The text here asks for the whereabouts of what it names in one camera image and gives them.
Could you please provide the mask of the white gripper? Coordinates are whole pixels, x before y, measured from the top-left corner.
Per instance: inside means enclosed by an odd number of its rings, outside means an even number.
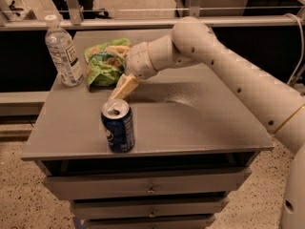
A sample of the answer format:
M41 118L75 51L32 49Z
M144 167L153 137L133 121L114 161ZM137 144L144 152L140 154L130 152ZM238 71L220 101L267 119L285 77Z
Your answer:
M115 57L126 59L125 74L120 76L110 99L124 99L138 87L139 79L146 80L157 75L157 70L150 60L147 42L142 42L131 48L123 45L108 46L106 52Z

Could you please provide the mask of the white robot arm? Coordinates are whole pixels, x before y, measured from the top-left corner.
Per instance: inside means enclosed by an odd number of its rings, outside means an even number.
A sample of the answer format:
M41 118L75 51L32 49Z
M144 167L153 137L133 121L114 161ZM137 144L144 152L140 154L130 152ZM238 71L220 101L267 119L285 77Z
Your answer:
M295 156L287 179L280 229L305 229L305 98L226 48L199 19L183 17L169 35L143 42L124 53L125 72L112 91L123 99L165 69L207 65L266 130Z

